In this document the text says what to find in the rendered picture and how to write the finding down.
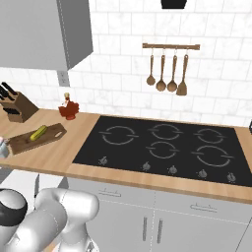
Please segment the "grey wall socket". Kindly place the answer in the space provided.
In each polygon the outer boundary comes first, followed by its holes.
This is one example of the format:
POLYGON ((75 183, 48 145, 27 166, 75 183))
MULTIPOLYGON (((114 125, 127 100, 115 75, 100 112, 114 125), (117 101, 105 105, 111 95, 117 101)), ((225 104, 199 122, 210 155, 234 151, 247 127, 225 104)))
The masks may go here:
POLYGON ((58 71, 57 72, 58 82, 60 87, 69 87, 69 76, 67 71, 58 71))

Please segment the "small wooden spoon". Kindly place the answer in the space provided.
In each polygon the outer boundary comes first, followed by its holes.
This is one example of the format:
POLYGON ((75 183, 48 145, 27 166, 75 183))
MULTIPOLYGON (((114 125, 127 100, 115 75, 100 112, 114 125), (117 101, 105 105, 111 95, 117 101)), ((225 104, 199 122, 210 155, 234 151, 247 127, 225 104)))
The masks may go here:
MULTIPOLYGON (((154 66, 154 56, 151 56, 151 66, 154 66)), ((156 82, 156 79, 153 76, 153 72, 150 72, 149 77, 147 78, 147 84, 153 86, 156 82)))

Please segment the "wooden utensil rail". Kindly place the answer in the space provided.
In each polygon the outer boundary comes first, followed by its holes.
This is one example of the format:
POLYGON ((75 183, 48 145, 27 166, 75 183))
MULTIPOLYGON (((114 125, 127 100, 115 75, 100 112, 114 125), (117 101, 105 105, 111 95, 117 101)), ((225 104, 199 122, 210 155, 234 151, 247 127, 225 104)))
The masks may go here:
POLYGON ((143 48, 162 48, 162 49, 190 49, 200 50, 200 44, 156 44, 156 43, 143 43, 143 48))

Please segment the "pale blue and pink object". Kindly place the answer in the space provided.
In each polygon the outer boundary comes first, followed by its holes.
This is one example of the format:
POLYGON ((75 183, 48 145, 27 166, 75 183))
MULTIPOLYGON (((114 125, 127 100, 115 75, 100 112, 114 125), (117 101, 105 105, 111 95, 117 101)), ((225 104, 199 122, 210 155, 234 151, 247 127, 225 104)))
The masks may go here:
POLYGON ((8 147, 3 137, 0 137, 0 158, 6 158, 9 155, 8 147))

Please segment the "grey cupboard door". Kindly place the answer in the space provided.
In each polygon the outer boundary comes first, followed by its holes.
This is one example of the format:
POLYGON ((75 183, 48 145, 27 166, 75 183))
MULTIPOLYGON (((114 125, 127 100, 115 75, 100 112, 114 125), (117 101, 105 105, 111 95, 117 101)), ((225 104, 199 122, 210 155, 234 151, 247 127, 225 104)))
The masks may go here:
POLYGON ((247 223, 155 211, 152 252, 235 252, 247 223), (160 244, 158 221, 163 220, 160 244))
POLYGON ((246 227, 235 252, 252 252, 252 222, 246 227))
POLYGON ((150 252, 153 211, 129 204, 99 202, 96 217, 87 223, 99 252, 150 252), (148 218, 147 239, 143 241, 143 220, 148 218))

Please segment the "black range hood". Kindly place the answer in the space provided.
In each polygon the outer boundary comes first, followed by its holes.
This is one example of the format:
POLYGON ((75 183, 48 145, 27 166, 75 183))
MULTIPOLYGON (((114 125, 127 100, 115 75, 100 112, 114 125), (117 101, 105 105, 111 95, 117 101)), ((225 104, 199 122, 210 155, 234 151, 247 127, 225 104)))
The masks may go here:
POLYGON ((187 0, 160 0, 161 7, 166 10, 182 10, 187 0))

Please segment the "wooden ladle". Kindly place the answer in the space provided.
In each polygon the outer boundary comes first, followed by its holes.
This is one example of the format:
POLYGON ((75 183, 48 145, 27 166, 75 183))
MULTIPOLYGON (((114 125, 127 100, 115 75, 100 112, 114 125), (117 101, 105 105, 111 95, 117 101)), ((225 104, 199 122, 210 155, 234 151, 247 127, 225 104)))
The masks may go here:
MULTIPOLYGON (((165 56, 162 55, 161 56, 161 69, 162 70, 164 69, 164 62, 165 62, 165 56)), ((160 80, 156 84, 156 88, 159 92, 163 92, 166 88, 166 84, 163 80, 163 71, 162 70, 160 71, 160 80)))
POLYGON ((175 92, 177 89, 177 84, 174 81, 176 63, 177 63, 177 56, 174 55, 173 56, 173 63, 172 63, 172 77, 171 77, 171 81, 167 84, 167 90, 172 93, 175 92))

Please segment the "grey drawer front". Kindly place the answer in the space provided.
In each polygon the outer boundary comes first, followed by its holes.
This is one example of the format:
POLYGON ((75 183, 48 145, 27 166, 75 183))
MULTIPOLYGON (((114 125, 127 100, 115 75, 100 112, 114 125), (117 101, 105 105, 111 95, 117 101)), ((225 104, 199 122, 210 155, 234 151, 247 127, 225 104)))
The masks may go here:
POLYGON ((108 202, 116 202, 121 204, 129 204, 139 207, 149 207, 152 208, 155 202, 155 193, 149 189, 123 186, 118 184, 103 183, 85 179, 69 178, 68 179, 69 188, 72 190, 89 192, 100 200, 108 202), (98 190, 104 190, 115 192, 121 194, 120 198, 110 197, 98 194, 98 190))
POLYGON ((173 213, 249 223, 252 205, 156 191, 156 207, 173 213))

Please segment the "wooden knife block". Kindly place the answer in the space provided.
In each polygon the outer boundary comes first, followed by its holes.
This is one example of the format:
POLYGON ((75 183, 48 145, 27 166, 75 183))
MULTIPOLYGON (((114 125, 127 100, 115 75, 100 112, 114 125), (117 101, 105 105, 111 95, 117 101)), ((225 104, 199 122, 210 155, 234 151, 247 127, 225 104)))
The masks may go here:
POLYGON ((18 92, 18 95, 14 96, 14 101, 5 98, 0 101, 0 104, 2 107, 14 108, 20 112, 19 115, 16 115, 8 114, 5 111, 10 122, 24 123, 38 111, 38 107, 20 92, 18 92))

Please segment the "grey wall cupboard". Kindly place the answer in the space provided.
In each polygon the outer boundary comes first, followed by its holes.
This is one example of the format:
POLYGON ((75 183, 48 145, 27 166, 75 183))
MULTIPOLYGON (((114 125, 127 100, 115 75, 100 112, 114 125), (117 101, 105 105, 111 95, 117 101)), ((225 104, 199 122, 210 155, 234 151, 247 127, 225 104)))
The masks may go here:
POLYGON ((93 51, 89 0, 0 0, 0 67, 68 71, 93 51))

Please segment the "black hob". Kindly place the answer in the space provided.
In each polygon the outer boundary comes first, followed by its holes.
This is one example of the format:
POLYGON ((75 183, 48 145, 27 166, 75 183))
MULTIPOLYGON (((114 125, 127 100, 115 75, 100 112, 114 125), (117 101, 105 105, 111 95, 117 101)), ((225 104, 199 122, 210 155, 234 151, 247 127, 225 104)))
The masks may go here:
POLYGON ((252 187, 252 171, 235 130, 227 127, 101 116, 74 162, 252 187), (107 164, 98 161, 107 157, 107 164), (142 166, 151 165, 148 171, 142 166), (172 166, 177 173, 170 174, 172 166), (206 178, 198 172, 205 169, 206 178), (229 182, 232 172, 235 182, 229 182))

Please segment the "black-handled knife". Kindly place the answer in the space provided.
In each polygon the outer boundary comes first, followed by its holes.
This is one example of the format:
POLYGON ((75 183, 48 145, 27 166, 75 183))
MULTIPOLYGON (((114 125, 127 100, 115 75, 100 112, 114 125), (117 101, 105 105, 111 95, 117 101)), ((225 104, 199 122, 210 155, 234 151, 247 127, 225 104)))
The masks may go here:
POLYGON ((7 83, 2 82, 1 85, 7 89, 12 95, 18 95, 17 92, 15 92, 7 83))
POLYGON ((14 109, 14 108, 3 107, 3 110, 6 111, 8 114, 16 114, 16 115, 20 114, 20 112, 17 109, 14 109))
POLYGON ((1 94, 3 97, 7 97, 7 98, 8 98, 9 100, 11 100, 11 101, 14 101, 14 99, 13 99, 11 96, 9 96, 8 92, 5 91, 2 87, 0 87, 0 94, 1 94))

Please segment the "wooden cutting board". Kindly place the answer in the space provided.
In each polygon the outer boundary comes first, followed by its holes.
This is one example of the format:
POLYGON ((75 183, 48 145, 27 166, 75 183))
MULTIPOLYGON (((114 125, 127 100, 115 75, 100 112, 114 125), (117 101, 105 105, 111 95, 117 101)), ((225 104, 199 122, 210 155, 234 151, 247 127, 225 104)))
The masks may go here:
POLYGON ((67 130, 61 123, 46 126, 47 130, 45 133, 38 138, 36 141, 31 141, 30 136, 35 131, 31 131, 19 136, 12 137, 8 140, 8 144, 14 155, 38 148, 43 145, 60 140, 66 133, 67 130))

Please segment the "green cucumber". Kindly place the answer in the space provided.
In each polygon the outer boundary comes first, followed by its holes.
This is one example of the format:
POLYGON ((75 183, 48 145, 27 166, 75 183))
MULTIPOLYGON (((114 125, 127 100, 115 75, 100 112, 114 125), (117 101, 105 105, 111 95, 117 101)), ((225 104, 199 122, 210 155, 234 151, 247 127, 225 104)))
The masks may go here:
POLYGON ((31 134, 30 140, 36 141, 45 133, 46 130, 47 130, 47 127, 45 125, 40 126, 34 133, 31 134))

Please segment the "wooden spatula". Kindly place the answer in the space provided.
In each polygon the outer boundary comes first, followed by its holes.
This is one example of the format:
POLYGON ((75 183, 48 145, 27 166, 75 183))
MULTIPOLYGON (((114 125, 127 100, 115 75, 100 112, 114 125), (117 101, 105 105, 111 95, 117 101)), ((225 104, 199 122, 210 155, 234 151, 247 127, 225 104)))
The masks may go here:
POLYGON ((188 55, 185 55, 184 60, 183 60, 182 81, 178 85, 178 88, 176 90, 177 95, 187 95, 187 86, 185 84, 185 74, 186 74, 186 70, 187 70, 187 64, 188 64, 188 55))

